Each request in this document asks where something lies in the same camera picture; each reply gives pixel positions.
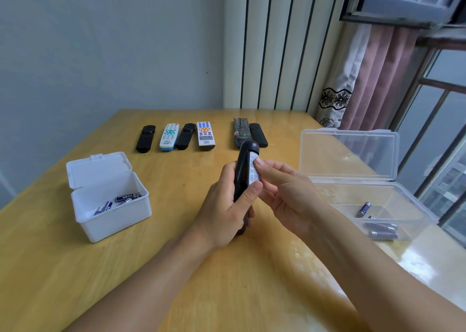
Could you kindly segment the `person's right forearm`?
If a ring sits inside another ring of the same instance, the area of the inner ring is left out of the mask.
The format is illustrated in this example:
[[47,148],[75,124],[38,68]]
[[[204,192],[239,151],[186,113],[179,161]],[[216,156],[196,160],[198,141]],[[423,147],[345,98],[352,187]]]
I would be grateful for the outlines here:
[[306,244],[372,332],[466,332],[466,311],[390,258],[340,212],[309,212]]

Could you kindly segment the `white plastic box with lid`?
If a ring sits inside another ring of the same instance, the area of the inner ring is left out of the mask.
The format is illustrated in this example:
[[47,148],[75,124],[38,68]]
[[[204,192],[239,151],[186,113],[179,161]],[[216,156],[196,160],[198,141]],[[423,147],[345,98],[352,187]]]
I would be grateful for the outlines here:
[[[124,230],[152,214],[149,192],[132,170],[124,152],[91,155],[66,164],[75,220],[90,242],[95,243]],[[142,196],[116,206],[115,197],[139,192]],[[95,215],[112,201],[111,209]]]

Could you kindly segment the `person's left forearm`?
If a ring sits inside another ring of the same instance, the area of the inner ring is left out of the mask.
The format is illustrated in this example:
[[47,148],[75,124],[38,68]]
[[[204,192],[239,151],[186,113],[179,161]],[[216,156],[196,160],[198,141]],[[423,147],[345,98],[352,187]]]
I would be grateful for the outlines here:
[[154,332],[188,280],[218,247],[205,229],[172,238],[140,269],[115,287],[63,332]]

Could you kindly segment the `white remote with blue end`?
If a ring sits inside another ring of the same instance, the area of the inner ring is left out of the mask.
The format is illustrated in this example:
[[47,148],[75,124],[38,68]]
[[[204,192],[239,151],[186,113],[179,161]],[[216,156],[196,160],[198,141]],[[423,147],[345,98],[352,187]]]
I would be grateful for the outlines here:
[[179,123],[168,123],[162,133],[159,148],[163,152],[171,151],[178,138]]

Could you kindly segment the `dark grey many-button remote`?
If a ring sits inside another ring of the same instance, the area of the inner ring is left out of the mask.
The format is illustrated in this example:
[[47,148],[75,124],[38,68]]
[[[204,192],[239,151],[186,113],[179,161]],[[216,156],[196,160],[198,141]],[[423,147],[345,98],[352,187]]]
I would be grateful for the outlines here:
[[240,148],[242,143],[253,140],[247,118],[234,118],[234,143]]

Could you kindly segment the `white curtain with black flowers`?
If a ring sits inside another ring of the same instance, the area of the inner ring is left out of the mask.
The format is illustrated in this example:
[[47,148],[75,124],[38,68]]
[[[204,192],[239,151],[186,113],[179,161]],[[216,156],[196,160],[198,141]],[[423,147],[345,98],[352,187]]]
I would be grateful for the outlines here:
[[345,23],[319,99],[316,121],[339,129],[369,43],[370,24]]

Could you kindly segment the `white remote with orange buttons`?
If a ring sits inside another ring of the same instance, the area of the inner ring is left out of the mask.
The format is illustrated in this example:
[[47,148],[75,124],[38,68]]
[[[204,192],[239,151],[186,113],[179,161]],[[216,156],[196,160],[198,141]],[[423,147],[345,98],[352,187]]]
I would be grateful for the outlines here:
[[197,137],[199,148],[201,151],[210,151],[215,148],[216,143],[213,136],[213,129],[211,123],[197,122]]

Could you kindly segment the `brown metal window grille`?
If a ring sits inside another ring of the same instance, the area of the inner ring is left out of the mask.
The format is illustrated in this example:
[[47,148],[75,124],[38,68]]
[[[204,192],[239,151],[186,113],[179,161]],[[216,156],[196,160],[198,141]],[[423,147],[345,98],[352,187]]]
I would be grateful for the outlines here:
[[418,38],[401,91],[397,181],[466,248],[466,35]]

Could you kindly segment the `clear plastic box with lid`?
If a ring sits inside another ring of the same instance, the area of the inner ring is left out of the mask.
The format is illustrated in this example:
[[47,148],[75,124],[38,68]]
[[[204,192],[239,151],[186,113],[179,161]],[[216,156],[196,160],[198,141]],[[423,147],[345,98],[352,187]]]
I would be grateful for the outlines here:
[[[395,182],[398,164],[397,132],[320,128],[303,130],[300,135],[299,170],[332,207],[366,236],[369,230],[364,223],[387,223],[399,227],[397,240],[412,241],[439,219]],[[356,218],[365,202],[371,208],[363,218]]]

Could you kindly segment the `black remote with white label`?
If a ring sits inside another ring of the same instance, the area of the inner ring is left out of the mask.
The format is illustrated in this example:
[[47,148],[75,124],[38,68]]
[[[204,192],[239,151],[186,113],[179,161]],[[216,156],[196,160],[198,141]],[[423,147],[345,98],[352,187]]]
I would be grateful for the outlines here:
[[259,174],[254,166],[254,160],[259,157],[259,145],[253,140],[242,143],[236,162],[234,176],[234,202],[253,183],[259,181]]

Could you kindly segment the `person's left hand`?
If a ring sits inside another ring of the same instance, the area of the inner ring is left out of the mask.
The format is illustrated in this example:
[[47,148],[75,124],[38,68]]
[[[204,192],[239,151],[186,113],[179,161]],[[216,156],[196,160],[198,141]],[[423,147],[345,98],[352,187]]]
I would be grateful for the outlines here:
[[207,252],[226,246],[249,222],[248,211],[252,206],[247,213],[233,213],[235,168],[236,162],[224,165],[190,227]]

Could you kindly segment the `dark open window frame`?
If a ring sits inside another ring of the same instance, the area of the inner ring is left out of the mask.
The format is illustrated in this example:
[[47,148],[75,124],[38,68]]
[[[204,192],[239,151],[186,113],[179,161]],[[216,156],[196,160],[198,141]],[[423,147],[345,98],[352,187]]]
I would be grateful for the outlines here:
[[344,0],[345,22],[440,29],[466,25],[466,0]]

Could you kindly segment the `person's right hand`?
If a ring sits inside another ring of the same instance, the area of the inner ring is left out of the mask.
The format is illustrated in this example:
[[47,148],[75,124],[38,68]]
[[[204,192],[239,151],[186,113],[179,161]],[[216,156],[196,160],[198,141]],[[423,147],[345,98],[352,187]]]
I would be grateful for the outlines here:
[[259,176],[263,184],[259,198],[286,229],[305,241],[315,225],[319,228],[321,219],[332,213],[333,208],[307,176],[286,163],[282,164],[292,174],[292,179],[285,184],[270,184]]

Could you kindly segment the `small black remote control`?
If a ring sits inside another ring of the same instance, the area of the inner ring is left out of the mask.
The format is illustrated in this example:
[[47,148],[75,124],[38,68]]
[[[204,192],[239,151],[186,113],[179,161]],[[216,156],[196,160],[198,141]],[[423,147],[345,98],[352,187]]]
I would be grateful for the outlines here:
[[175,143],[175,147],[178,150],[183,151],[189,147],[189,144],[190,144],[190,141],[194,134],[195,129],[196,129],[195,123],[187,123],[184,125]]
[[253,140],[258,144],[260,148],[268,147],[268,141],[259,123],[249,124],[250,133]]
[[156,131],[155,125],[146,125],[143,127],[136,145],[136,151],[147,153],[151,150],[153,137]]

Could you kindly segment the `pink curtain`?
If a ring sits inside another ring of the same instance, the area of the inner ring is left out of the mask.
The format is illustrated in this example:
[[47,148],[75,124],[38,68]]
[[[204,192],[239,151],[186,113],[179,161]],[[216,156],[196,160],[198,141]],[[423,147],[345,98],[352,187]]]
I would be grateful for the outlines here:
[[360,24],[367,40],[340,129],[387,129],[420,29]]

